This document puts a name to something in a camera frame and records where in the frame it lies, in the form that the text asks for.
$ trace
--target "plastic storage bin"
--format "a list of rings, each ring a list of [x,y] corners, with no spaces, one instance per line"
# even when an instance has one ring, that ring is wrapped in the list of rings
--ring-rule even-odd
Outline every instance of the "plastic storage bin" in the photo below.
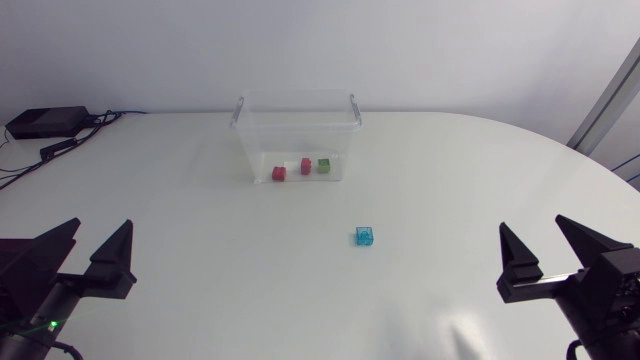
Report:
[[[355,97],[344,90],[246,91],[231,126],[256,184],[273,181],[276,166],[286,168],[285,181],[337,181],[344,176],[351,137],[362,118]],[[308,175],[301,171],[303,158],[311,159]]]

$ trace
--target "black cable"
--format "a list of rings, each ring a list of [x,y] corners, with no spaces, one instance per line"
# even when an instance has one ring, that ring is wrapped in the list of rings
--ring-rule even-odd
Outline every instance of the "black cable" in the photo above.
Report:
[[[627,161],[623,162],[622,164],[620,164],[620,165],[618,165],[618,166],[614,167],[613,169],[611,169],[611,171],[616,171],[616,170],[620,169],[621,167],[623,167],[623,166],[627,165],[628,163],[632,162],[633,160],[635,160],[635,159],[637,159],[637,158],[639,158],[639,157],[640,157],[640,154],[638,154],[638,155],[636,155],[636,156],[632,157],[631,159],[629,159],[629,160],[627,160]]]
[[[61,343],[59,341],[56,341],[53,343],[53,345],[51,345],[51,347],[54,347],[56,349],[60,349],[62,351],[64,351],[64,353],[69,353],[71,354],[71,357],[73,358],[73,360],[84,360],[82,358],[82,355],[80,355],[80,352],[78,350],[76,350],[76,348],[74,348],[71,345],[67,345],[65,343]]]
[[[23,170],[23,171],[22,171],[21,173],[19,173],[19,174],[13,174],[13,175],[7,175],[7,176],[0,177],[0,180],[8,179],[8,178],[13,178],[13,179],[11,179],[11,180],[7,181],[6,183],[4,183],[4,184],[0,185],[0,190],[3,190],[3,189],[4,189],[4,188],[6,188],[7,186],[9,186],[9,185],[11,185],[12,183],[14,183],[16,180],[18,180],[18,179],[20,179],[21,177],[23,177],[24,175],[26,175],[26,174],[28,174],[28,173],[30,173],[30,172],[32,172],[32,171],[34,171],[34,170],[36,170],[36,169],[40,168],[42,165],[44,165],[44,164],[46,164],[46,163],[50,162],[51,160],[53,160],[53,159],[55,159],[55,158],[58,158],[58,157],[60,157],[60,156],[62,156],[62,155],[64,155],[64,154],[66,154],[66,153],[68,153],[68,152],[70,152],[70,151],[73,151],[73,150],[77,149],[80,145],[84,144],[87,140],[89,140],[89,139],[90,139],[90,138],[92,138],[95,134],[97,134],[97,133],[98,133],[98,131],[100,131],[100,129],[101,129],[101,128],[103,128],[103,127],[105,127],[105,126],[107,126],[107,125],[112,124],[113,122],[115,122],[116,120],[118,120],[120,117],[122,117],[122,115],[124,115],[124,114],[126,114],[126,113],[129,113],[129,112],[131,112],[131,113],[144,113],[144,114],[146,114],[145,112],[142,112],[142,111],[111,111],[111,110],[107,110],[107,112],[105,112],[104,114],[100,114],[100,115],[92,115],[92,116],[95,116],[95,118],[96,118],[96,119],[102,118],[102,120],[101,120],[98,124],[96,124],[96,126],[95,126],[93,129],[91,129],[91,131],[89,132],[89,134],[87,134],[85,137],[82,137],[82,138],[80,138],[80,139],[77,139],[77,143],[76,143],[74,146],[71,146],[71,147],[69,147],[68,149],[65,149],[65,150],[63,150],[63,151],[61,151],[61,152],[59,152],[59,153],[57,153],[57,154],[53,155],[50,159],[46,159],[46,161],[45,161],[45,160],[41,160],[41,161],[40,161],[40,162],[38,162],[38,163],[35,163],[35,164],[33,164],[33,165],[30,165],[30,166],[25,166],[24,168],[21,168],[21,169],[15,169],[15,170],[3,170],[3,169],[0,169],[0,170],[2,170],[2,171],[6,171],[6,172],[17,172],[17,171]]]
[[[0,144],[0,149],[2,149],[2,147],[8,143],[9,143],[9,138],[7,137],[7,128],[4,128],[4,142]]]
[[[582,342],[580,340],[574,340],[569,344],[569,348],[567,349],[567,360],[577,360],[576,357],[576,349],[578,346],[581,346]]]

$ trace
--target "table surface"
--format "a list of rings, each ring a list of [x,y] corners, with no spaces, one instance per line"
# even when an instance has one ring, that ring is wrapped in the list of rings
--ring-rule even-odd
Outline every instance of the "table surface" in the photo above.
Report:
[[[254,185],[229,118],[126,115],[0,192],[3,237],[80,218],[63,272],[134,222],[138,283],[82,299],[59,341],[89,359],[562,359],[576,336],[555,303],[498,295],[498,225],[546,275],[580,267],[557,214],[638,244],[636,190],[510,125],[364,113],[343,181]],[[56,141],[8,144],[0,167]]]

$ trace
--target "white wall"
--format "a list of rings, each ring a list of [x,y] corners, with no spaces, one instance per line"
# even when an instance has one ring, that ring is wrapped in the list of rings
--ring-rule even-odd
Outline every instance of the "white wall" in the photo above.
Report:
[[[640,35],[637,0],[3,0],[0,123],[29,107],[232,109],[345,87],[566,142]]]

